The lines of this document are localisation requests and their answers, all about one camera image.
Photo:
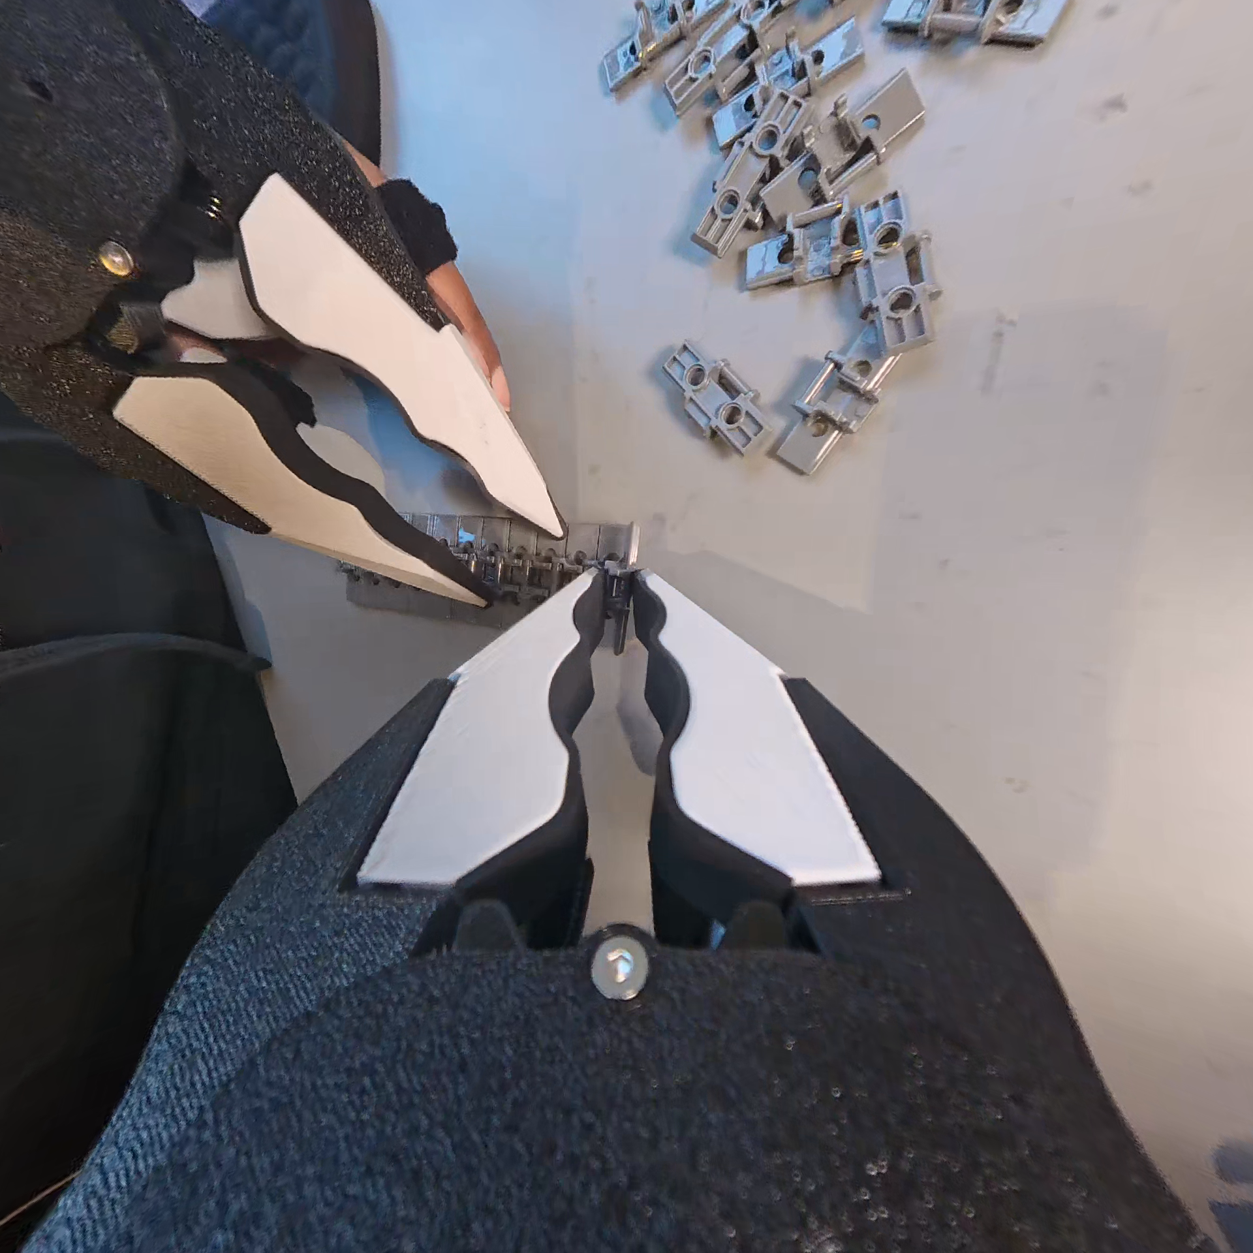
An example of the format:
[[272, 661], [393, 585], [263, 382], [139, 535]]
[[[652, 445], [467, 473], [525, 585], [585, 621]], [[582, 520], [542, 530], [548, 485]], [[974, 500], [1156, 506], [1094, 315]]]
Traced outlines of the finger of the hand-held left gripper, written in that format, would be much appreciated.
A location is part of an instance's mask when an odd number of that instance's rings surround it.
[[179, 365], [138, 375], [114, 420], [279, 541], [451, 602], [494, 602], [443, 542], [408, 524], [369, 481], [314, 451], [285, 400], [248, 368]]
[[460, 460], [502, 508], [564, 538], [539, 466], [455, 326], [434, 330], [279, 175], [261, 186], [239, 233], [245, 288], [263, 320], [367, 376], [416, 439]]

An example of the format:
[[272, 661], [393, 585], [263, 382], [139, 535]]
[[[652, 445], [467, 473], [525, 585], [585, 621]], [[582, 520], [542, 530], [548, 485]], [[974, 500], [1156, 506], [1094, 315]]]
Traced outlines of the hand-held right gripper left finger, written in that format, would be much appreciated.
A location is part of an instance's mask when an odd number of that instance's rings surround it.
[[446, 888], [554, 822], [581, 779], [601, 575], [576, 578], [451, 676], [451, 691], [357, 873]]

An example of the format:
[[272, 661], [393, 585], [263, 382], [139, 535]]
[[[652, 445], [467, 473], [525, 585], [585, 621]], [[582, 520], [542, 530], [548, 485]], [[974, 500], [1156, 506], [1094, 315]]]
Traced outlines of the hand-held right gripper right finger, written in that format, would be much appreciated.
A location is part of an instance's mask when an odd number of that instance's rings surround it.
[[788, 887], [863, 887], [882, 870], [786, 685], [785, 672], [652, 572], [634, 621], [663, 736], [657, 800]]

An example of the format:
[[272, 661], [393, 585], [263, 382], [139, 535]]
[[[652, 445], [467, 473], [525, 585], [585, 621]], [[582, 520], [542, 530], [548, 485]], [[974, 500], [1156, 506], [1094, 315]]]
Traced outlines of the grey plastic track link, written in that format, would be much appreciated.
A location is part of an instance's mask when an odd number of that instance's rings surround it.
[[612, 558], [603, 563], [606, 621], [612, 624], [612, 649], [622, 657], [628, 643], [633, 620], [636, 567], [624, 560]]

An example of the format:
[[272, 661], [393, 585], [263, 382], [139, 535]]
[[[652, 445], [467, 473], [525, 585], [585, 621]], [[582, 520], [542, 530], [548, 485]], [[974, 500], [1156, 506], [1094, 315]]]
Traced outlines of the pile of grey track links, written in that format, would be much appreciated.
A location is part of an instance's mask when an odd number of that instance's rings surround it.
[[900, 190], [857, 196], [915, 136], [927, 106], [909, 69], [851, 99], [836, 96], [867, 59], [849, 4], [643, 2], [604, 57], [619, 95], [675, 54], [663, 95], [678, 118], [707, 117], [722, 157], [691, 242], [743, 262], [743, 287], [846, 281], [851, 342], [822, 359], [792, 402], [788, 432], [725, 359], [686, 341], [664, 363], [684, 414], [709, 441], [767, 454], [815, 476], [880, 408], [901, 360], [936, 341], [933, 241]]

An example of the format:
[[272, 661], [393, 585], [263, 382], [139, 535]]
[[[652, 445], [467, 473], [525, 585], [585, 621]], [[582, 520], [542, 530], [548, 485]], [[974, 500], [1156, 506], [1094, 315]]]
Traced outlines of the person's left forearm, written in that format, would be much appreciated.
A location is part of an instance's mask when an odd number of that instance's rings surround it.
[[293, 87], [354, 150], [381, 165], [381, 53], [370, 2], [190, 2], [187, 7]]

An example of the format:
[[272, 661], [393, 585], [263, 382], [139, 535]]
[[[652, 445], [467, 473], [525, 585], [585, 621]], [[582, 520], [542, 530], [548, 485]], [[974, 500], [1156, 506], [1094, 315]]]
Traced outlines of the grey desk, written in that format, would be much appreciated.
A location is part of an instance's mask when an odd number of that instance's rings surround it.
[[1034, 51], [867, 41], [927, 118], [858, 196], [933, 238], [937, 341], [813, 476], [706, 444], [691, 339], [763, 408], [852, 287], [691, 242], [721, 165], [631, 4], [376, 4], [384, 165], [446, 211], [572, 523], [813, 682], [1022, 906], [1141, 1140], [1250, 1249], [1250, 4], [1070, 4]]

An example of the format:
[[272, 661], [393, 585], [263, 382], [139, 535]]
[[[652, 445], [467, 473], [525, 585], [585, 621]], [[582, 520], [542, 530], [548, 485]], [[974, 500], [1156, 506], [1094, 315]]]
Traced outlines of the person's left hand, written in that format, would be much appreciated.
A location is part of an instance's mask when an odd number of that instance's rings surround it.
[[397, 236], [422, 272], [437, 308], [460, 329], [479, 369], [491, 382], [496, 399], [509, 412], [512, 397], [503, 360], [491, 329], [460, 272], [458, 248], [445, 211], [414, 183], [384, 175], [375, 162], [343, 136], [339, 141], [379, 196]]

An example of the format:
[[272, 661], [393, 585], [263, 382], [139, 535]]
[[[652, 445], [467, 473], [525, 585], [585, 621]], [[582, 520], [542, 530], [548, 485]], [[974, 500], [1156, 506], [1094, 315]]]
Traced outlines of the person's black hooded sweater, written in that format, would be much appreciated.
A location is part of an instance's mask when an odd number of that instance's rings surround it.
[[202, 517], [2, 411], [2, 1203], [20, 1249], [294, 794]]

